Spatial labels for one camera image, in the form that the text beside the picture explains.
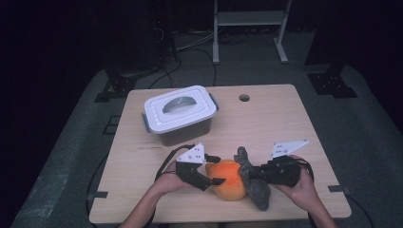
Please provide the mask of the person's right hand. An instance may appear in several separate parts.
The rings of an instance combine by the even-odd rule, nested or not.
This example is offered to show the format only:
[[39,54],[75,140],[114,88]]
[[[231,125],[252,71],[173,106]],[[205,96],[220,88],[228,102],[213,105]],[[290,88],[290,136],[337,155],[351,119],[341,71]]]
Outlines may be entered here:
[[294,187],[275,184],[274,187],[287,196],[297,207],[310,212],[317,200],[317,191],[310,171],[304,166],[306,161],[298,156],[292,156],[299,163],[299,181]]

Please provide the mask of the black stand base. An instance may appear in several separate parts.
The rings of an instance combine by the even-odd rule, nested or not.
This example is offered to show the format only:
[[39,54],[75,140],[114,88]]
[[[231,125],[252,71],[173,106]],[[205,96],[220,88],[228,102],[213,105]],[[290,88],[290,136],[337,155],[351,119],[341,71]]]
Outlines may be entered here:
[[324,72],[308,74],[317,95],[332,95],[336,99],[357,97],[355,91],[341,77],[344,67],[344,62],[334,62]]
[[137,80],[133,77],[121,77],[119,80],[107,81],[103,90],[97,94],[95,103],[106,103],[111,99],[125,99],[134,89]]

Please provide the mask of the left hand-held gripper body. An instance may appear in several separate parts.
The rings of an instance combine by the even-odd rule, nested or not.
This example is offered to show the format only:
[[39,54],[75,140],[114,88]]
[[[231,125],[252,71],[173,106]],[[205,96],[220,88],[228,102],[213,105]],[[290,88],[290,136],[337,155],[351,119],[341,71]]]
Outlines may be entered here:
[[206,163],[204,145],[196,144],[176,159],[176,174],[183,181],[205,191],[212,181],[198,171]]

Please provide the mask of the person's left hand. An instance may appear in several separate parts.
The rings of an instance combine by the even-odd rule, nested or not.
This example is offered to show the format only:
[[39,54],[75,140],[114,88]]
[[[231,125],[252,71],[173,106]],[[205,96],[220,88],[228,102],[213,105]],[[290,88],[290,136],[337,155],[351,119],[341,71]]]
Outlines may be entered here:
[[153,187],[160,195],[166,195],[189,187],[189,184],[182,181],[176,174],[176,163],[171,162],[155,180]]

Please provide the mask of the orange plush toy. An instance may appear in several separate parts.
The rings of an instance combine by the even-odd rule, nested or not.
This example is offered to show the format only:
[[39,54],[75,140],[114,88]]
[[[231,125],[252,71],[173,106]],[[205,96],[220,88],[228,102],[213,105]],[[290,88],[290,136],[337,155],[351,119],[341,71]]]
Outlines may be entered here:
[[233,160],[221,160],[205,166],[209,179],[224,179],[220,185],[213,185],[212,190],[222,199],[235,201],[246,196],[246,188],[239,174],[240,164]]

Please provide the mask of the dark tape strip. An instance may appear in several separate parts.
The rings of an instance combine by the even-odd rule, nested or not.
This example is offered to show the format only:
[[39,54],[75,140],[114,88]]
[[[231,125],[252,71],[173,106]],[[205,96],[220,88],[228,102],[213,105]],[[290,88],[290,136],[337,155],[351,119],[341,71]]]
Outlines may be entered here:
[[341,192],[344,195],[350,195],[351,191],[348,187],[344,187],[342,185],[329,185],[328,189],[331,193]]
[[106,199],[107,198],[108,193],[105,191],[97,191],[95,193],[88,193],[87,194],[87,201],[94,201],[95,199],[99,198],[99,199]]

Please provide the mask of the white metal stand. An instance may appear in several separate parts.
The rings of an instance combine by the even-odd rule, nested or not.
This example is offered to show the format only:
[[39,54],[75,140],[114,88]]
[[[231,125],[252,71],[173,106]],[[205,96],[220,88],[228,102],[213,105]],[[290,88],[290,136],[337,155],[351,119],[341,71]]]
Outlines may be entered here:
[[282,45],[291,5],[293,0],[286,0],[284,9],[268,11],[219,11],[219,0],[214,0],[212,62],[220,62],[219,28],[221,27],[250,27],[250,26],[279,26],[278,36],[274,38],[278,56],[283,64],[289,62]]

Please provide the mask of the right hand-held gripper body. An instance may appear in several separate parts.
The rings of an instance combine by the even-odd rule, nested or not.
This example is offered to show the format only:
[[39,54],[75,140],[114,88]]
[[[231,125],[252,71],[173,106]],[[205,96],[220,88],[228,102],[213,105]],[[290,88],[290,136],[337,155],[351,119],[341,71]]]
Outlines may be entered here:
[[307,162],[293,158],[291,154],[308,143],[307,139],[275,142],[271,153],[272,160],[259,167],[259,177],[269,184],[296,186],[300,177],[300,168],[307,165]]

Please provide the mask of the grey fuzzy cloth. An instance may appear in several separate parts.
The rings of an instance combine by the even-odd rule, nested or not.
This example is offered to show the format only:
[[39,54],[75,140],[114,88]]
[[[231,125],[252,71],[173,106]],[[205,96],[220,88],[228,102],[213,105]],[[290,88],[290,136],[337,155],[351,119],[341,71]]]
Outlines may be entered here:
[[269,198],[271,190],[264,180],[252,179],[250,175],[253,165],[249,161],[248,153],[243,146],[238,148],[234,160],[240,165],[238,173],[246,189],[249,198],[260,211],[267,211],[269,208]]

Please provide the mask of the grey plastic storage box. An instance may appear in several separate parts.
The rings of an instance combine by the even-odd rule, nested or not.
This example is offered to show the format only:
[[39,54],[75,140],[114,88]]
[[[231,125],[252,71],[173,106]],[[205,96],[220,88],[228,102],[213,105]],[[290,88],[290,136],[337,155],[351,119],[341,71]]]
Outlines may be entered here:
[[[206,120],[206,121],[202,121],[201,123],[195,123],[188,127],[184,127],[182,129],[164,133],[162,135],[155,134],[155,133],[153,133],[153,134],[155,134],[159,137],[160,141],[162,142],[162,144],[164,146],[171,146],[171,145],[175,145],[175,144],[179,144],[179,143],[184,143],[184,142],[193,140],[195,138],[198,138],[202,135],[207,134],[210,131],[212,118],[209,120]],[[146,127],[146,130],[149,133],[152,133],[149,131],[149,129],[147,127],[144,114],[143,114],[143,119],[144,119],[144,125]]]

